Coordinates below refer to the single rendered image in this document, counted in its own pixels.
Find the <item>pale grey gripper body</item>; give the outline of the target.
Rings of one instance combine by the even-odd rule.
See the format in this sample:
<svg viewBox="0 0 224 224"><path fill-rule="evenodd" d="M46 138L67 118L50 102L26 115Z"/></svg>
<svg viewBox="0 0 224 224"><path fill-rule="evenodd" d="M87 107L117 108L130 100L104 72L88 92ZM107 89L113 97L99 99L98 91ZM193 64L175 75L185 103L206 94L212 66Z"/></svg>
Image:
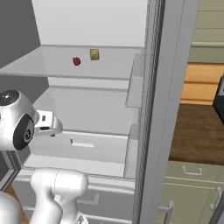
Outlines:
<svg viewBox="0 0 224 224"><path fill-rule="evenodd" d="M52 127L50 126L42 126L42 127L36 127L34 129L34 136L54 136L56 134L60 134L63 130L63 125L61 121L57 118L53 118Z"/></svg>

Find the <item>white fridge crisper drawer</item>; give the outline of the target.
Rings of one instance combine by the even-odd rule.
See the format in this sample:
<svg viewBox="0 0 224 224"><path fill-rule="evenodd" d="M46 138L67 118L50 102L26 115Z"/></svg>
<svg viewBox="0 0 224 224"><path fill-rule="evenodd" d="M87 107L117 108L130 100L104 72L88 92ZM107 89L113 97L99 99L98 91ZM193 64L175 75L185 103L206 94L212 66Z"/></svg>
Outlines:
<svg viewBox="0 0 224 224"><path fill-rule="evenodd" d="M127 142L127 136L63 131L55 136L35 136L30 148L36 155L122 164Z"/></svg>

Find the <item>clear glass fridge shelf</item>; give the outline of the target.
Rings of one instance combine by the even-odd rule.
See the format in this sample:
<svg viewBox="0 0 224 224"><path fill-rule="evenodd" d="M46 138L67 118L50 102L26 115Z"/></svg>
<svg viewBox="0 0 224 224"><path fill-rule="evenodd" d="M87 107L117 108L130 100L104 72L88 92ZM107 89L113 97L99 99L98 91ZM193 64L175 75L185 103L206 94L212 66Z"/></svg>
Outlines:
<svg viewBox="0 0 224 224"><path fill-rule="evenodd" d="M90 59L98 49L99 60ZM128 80L136 53L142 47L97 47L42 45L0 69L0 74L21 74L57 78ZM73 58L80 58L80 65Z"/></svg>

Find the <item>clear fridge door bin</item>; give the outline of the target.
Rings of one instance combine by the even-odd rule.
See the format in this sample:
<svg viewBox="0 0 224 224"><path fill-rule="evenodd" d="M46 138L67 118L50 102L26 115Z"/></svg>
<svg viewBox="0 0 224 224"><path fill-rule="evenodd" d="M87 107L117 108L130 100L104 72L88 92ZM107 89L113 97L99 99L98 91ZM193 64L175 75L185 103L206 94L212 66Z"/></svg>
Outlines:
<svg viewBox="0 0 224 224"><path fill-rule="evenodd" d="M142 103L142 92L144 82L144 55L136 53L131 74L129 79L129 87L126 97L127 108L140 108Z"/></svg>
<svg viewBox="0 0 224 224"><path fill-rule="evenodd" d="M124 177L128 179L134 179L136 177L138 138L139 125L132 124L129 131L124 165Z"/></svg>

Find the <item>grey fridge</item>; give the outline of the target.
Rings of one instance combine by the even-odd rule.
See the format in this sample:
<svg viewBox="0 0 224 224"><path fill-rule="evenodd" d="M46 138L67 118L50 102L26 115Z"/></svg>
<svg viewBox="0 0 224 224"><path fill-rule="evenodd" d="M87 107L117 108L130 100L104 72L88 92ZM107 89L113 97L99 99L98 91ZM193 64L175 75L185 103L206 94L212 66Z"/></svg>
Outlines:
<svg viewBox="0 0 224 224"><path fill-rule="evenodd" d="M0 69L41 46L142 47L144 54L146 6L147 0L0 0ZM129 137L131 125L140 123L141 108L126 107L129 83L130 77L0 74L0 93L17 90L35 109L52 111L63 125L62 132ZM124 177L125 160L118 164L36 155L30 143L19 152L0 150L0 192L20 175L31 174L31 183L38 168L83 172L87 189L135 190L135 179ZM0 202L7 207L0 224L18 222L25 215L16 193L3 195Z"/></svg>

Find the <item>grey fridge door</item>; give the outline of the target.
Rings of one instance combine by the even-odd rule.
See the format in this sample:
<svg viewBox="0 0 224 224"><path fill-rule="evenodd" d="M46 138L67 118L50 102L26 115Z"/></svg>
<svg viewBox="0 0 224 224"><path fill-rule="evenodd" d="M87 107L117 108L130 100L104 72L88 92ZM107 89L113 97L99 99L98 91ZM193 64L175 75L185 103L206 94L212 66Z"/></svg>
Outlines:
<svg viewBox="0 0 224 224"><path fill-rule="evenodd" d="M156 224L200 0L149 0L132 224Z"/></svg>

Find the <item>yellow cheese block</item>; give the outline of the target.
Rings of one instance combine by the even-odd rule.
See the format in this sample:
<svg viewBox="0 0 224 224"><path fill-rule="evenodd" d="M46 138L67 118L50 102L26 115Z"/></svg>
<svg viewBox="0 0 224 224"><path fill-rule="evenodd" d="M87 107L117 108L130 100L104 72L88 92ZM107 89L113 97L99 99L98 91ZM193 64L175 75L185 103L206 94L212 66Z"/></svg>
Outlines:
<svg viewBox="0 0 224 224"><path fill-rule="evenodd" d="M99 60L100 54L98 49L91 49L90 50L90 59L91 60Z"/></svg>

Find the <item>grey freezer drawer front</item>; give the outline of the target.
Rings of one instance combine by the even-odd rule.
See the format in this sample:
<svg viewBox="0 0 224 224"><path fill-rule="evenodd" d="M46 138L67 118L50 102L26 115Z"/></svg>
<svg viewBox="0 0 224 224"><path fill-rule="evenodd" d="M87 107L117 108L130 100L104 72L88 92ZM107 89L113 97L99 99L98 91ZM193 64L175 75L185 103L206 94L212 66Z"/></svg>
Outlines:
<svg viewBox="0 0 224 224"><path fill-rule="evenodd" d="M35 193L30 183L31 174L20 175L12 183L24 209L27 220L30 221L36 202ZM91 185L77 199L80 211L85 214L89 224L132 224L134 191L106 186Z"/></svg>

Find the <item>green drawer front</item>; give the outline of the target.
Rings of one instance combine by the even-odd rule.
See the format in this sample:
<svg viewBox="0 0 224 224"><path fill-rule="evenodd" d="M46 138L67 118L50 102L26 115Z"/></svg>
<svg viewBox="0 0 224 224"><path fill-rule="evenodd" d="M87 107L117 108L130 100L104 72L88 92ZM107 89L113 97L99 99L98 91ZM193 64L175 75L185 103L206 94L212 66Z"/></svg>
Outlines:
<svg viewBox="0 0 224 224"><path fill-rule="evenodd" d="M167 178L224 183L224 168L214 164L169 161Z"/></svg>

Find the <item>light wood cupboard run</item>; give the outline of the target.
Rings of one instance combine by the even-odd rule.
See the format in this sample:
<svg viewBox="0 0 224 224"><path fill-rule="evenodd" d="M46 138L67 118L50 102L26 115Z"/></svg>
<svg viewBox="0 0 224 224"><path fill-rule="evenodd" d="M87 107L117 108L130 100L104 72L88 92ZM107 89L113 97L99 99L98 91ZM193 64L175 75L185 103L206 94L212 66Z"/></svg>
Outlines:
<svg viewBox="0 0 224 224"><path fill-rule="evenodd" d="M180 102L212 105L224 64L189 63Z"/></svg>

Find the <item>green cupboard door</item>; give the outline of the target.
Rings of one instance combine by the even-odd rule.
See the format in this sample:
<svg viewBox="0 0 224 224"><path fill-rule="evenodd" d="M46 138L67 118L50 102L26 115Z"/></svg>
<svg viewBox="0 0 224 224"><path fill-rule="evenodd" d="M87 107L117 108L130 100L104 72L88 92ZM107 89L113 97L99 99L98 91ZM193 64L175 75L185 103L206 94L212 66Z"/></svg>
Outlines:
<svg viewBox="0 0 224 224"><path fill-rule="evenodd" d="M164 184L160 206L174 202L169 224L208 224L214 213L209 205L217 200L217 187L224 191L224 185Z"/></svg>

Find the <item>black appliance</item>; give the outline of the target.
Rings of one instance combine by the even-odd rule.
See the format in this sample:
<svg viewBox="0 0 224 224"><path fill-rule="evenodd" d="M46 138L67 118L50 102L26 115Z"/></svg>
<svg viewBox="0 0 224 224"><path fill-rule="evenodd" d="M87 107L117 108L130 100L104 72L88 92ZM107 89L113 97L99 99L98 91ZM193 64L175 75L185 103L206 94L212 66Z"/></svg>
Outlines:
<svg viewBox="0 0 224 224"><path fill-rule="evenodd" d="M213 99L213 108L224 125L224 74L220 77L220 81Z"/></svg>

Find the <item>green cupboard run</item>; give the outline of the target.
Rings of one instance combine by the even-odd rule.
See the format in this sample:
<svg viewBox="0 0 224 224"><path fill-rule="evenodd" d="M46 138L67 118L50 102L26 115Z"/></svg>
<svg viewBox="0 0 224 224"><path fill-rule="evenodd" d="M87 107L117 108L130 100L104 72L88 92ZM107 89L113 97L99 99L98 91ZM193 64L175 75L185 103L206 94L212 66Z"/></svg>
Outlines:
<svg viewBox="0 0 224 224"><path fill-rule="evenodd" d="M188 61L224 64L224 0L199 1Z"/></svg>

